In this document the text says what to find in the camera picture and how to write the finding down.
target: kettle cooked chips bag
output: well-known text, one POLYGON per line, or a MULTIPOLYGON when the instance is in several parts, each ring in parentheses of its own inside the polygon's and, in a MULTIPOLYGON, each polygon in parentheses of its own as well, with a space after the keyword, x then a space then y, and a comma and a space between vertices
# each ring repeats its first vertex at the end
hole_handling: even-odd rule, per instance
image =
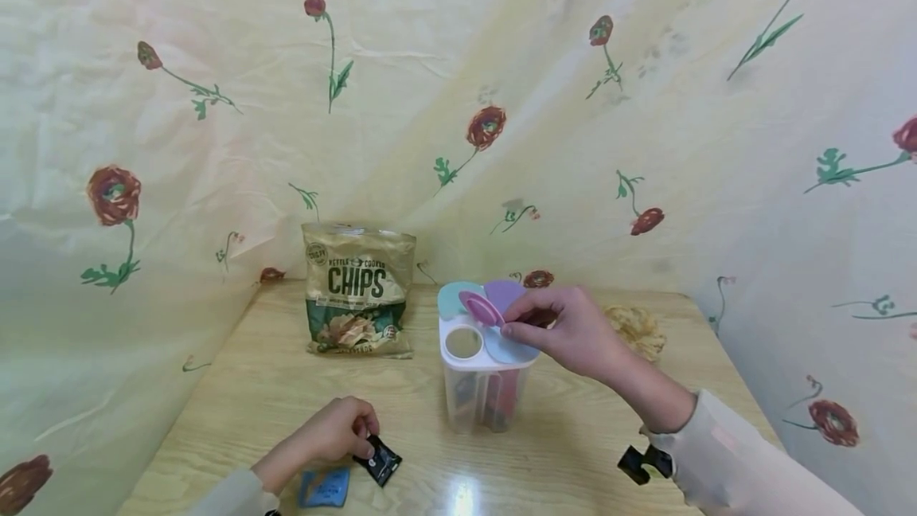
POLYGON ((310 353, 411 358, 402 317, 417 238, 348 225, 303 224, 310 353))

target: black clip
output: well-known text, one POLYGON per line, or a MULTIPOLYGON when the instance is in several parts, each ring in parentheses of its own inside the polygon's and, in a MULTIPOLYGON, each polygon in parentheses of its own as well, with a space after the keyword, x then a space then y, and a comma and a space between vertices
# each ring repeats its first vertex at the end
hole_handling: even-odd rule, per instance
POLYGON ((674 473, 672 457, 652 444, 643 455, 638 449, 628 446, 625 455, 618 461, 618 468, 630 476, 630 479, 638 486, 643 486, 650 481, 650 473, 646 471, 643 464, 656 468, 665 479, 670 479, 674 473))

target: round opening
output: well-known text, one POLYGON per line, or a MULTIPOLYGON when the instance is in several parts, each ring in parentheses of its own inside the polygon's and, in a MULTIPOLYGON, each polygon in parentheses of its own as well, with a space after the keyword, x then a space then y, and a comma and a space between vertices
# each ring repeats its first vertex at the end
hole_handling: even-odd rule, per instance
POLYGON ((453 329, 446 336, 446 352, 457 359, 470 359, 481 352, 483 341, 481 335, 470 327, 453 329))

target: cereal dispenser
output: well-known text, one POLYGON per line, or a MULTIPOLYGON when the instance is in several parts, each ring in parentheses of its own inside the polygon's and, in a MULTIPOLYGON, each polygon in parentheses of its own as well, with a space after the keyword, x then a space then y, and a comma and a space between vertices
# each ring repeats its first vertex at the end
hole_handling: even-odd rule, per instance
POLYGON ((440 288, 439 352, 446 377, 449 426, 471 432, 483 424, 505 432, 515 418, 538 349, 500 334, 502 313, 525 288, 515 281, 468 281, 440 288))

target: wooden table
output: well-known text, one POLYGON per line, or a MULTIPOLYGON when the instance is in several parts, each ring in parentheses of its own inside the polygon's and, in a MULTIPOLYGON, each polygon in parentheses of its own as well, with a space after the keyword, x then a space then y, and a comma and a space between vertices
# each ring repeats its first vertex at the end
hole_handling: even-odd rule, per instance
MULTIPOLYGON (((640 421, 620 397, 561 369, 533 365, 517 423, 505 433, 460 436, 447 427, 432 286, 408 304, 412 360, 316 357, 306 352, 302 283, 265 286, 209 367, 121 516, 181 514, 237 467, 248 467, 332 397, 373 403, 381 436, 404 457, 379 488, 351 473, 343 509, 303 514, 699 514, 669 480, 638 487, 615 467, 640 421)), ((777 438, 697 307, 674 293, 593 292, 599 304, 647 307, 669 343, 660 362, 690 389, 712 390, 771 442, 777 438)), ((301 514, 298 482, 282 495, 301 514)))

